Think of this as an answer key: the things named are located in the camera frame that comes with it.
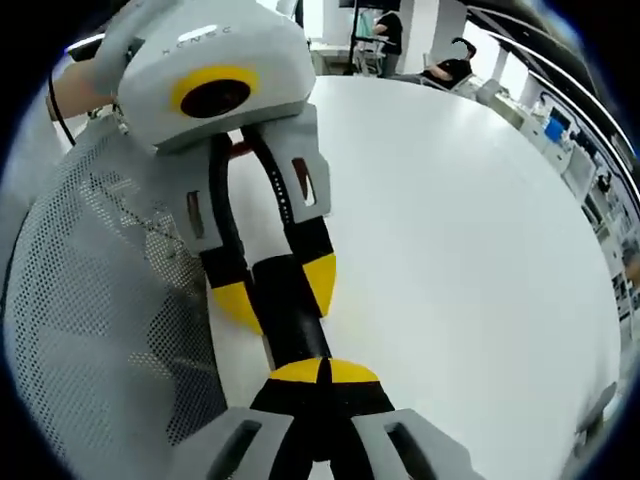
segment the white round table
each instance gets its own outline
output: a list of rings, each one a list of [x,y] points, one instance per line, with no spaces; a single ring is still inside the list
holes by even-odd
[[[331,167],[333,355],[376,372],[487,480],[557,478],[620,361],[607,266],[571,192],[469,100],[320,77],[310,102]],[[288,252],[255,157],[232,162],[230,189],[250,263]],[[262,340],[210,312],[228,402],[247,406],[269,372]]]

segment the blue object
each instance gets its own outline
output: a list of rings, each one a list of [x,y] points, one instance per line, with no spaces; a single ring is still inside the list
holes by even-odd
[[[564,132],[564,125],[555,118],[550,118],[547,128],[544,129],[544,133],[549,137],[549,140],[553,143],[558,143],[562,137],[562,132]]]

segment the person's arm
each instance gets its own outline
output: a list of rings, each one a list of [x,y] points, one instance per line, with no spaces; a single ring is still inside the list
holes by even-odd
[[[437,77],[440,80],[444,80],[445,82],[450,82],[451,80],[453,80],[453,76],[449,72],[443,70],[437,65],[432,65],[431,67],[427,68],[427,71],[434,77]]]
[[[75,117],[113,102],[111,95],[101,95],[93,89],[90,82],[92,62],[85,60],[69,65],[60,78],[53,82],[53,92],[62,118]],[[50,94],[46,102],[49,116],[52,120],[58,120]]]
[[[388,30],[388,27],[382,23],[378,23],[375,27],[373,27],[374,35],[382,35],[384,32]]]

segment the monitor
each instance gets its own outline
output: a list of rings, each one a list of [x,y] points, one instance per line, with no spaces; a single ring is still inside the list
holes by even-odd
[[[556,107],[552,107],[551,108],[551,113],[549,114],[549,116],[551,118],[556,119],[563,127],[565,130],[569,129],[569,126],[571,125],[571,120],[569,120],[562,112],[560,112],[560,110],[558,110]]]

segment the mesh panel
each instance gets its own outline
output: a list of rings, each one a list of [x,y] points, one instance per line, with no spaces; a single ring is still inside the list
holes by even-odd
[[[146,195],[149,161],[112,118],[92,122],[15,251],[12,373],[79,478],[161,478],[172,446],[225,409],[204,273]]]

